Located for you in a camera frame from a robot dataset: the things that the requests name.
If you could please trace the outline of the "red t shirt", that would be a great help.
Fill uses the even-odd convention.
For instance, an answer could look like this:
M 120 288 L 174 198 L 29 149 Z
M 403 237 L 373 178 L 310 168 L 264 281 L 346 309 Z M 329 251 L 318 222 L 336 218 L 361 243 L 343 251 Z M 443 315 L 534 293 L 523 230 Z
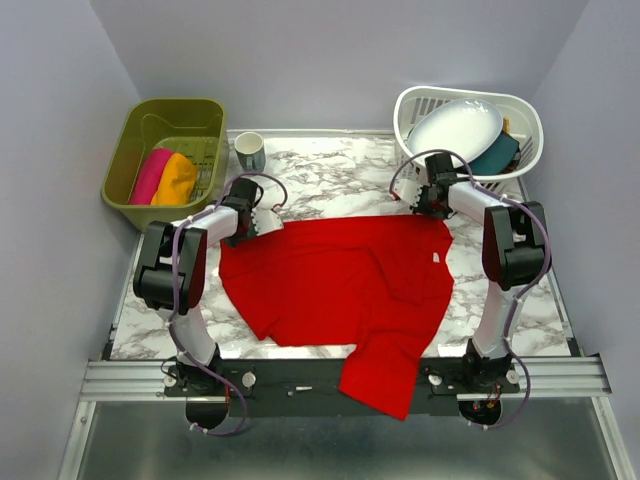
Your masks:
M 451 301 L 451 244 L 446 224 L 424 216 L 290 221 L 223 246 L 219 275 L 257 338 L 351 346 L 340 391 L 402 420 Z

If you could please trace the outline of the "white plastic dish basket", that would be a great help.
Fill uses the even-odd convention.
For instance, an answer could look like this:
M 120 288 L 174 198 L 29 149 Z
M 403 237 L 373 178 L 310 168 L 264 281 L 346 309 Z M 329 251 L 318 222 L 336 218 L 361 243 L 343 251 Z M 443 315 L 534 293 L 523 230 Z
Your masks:
M 475 179 L 485 188 L 496 193 L 504 191 L 516 178 L 531 171 L 538 163 L 544 145 L 542 124 L 536 110 L 525 100 L 508 94 L 460 90 L 432 86 L 414 86 L 405 89 L 396 99 L 393 111 L 393 131 L 396 141 L 395 157 L 398 172 L 391 182 L 406 178 L 421 185 L 428 185 L 425 160 L 418 154 L 412 155 L 406 141 L 412 128 L 436 108 L 452 100 L 470 98 L 482 99 L 498 108 L 503 115 L 505 132 L 519 142 L 521 161 L 516 171 L 506 175 L 480 176 Z M 466 180 L 468 176 L 462 157 L 452 160 L 458 178 Z

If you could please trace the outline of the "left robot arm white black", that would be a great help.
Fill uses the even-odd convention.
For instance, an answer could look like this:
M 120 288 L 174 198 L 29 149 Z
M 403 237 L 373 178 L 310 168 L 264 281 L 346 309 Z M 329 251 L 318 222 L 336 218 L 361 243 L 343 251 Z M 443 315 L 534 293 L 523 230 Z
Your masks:
M 133 279 L 133 291 L 162 318 L 177 351 L 177 361 L 191 366 L 187 382 L 201 395 L 214 393 L 222 380 L 215 365 L 216 342 L 200 311 L 211 246 L 246 239 L 253 210 L 264 189 L 246 176 L 228 182 L 213 204 L 183 220 L 154 221 L 147 227 Z

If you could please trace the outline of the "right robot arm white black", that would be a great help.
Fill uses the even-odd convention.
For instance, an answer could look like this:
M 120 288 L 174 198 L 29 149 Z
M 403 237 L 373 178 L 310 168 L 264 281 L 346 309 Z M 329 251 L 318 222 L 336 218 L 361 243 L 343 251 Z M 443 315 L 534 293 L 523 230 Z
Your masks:
M 432 149 L 420 154 L 428 179 L 428 205 L 456 210 L 483 227 L 482 266 L 489 288 L 480 324 L 462 357 L 460 379 L 480 392 L 503 378 L 516 358 L 511 337 L 529 291 L 551 267 L 544 208 L 522 203 L 482 186 L 464 164 L 468 179 L 457 177 L 452 160 L 461 156 Z

